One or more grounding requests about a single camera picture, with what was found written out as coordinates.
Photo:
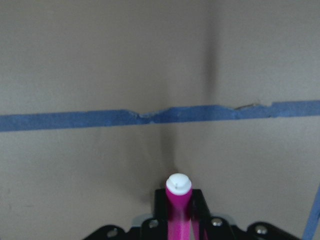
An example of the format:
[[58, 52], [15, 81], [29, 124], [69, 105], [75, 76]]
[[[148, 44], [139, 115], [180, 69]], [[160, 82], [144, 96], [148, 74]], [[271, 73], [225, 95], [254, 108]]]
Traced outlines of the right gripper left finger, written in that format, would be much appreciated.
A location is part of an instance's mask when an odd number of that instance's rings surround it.
[[116, 225], [104, 225], [85, 237], [86, 240], [167, 240], [168, 209], [166, 191], [154, 192], [154, 205], [151, 217], [142, 220], [128, 231]]

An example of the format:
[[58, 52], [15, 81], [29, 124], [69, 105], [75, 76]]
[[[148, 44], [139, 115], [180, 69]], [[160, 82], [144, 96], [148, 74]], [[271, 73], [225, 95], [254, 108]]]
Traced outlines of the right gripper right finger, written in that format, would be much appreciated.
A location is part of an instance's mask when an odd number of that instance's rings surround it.
[[210, 212], [200, 189], [192, 191], [192, 226], [197, 240], [297, 240], [298, 237], [272, 225], [257, 221], [240, 229], [221, 215]]

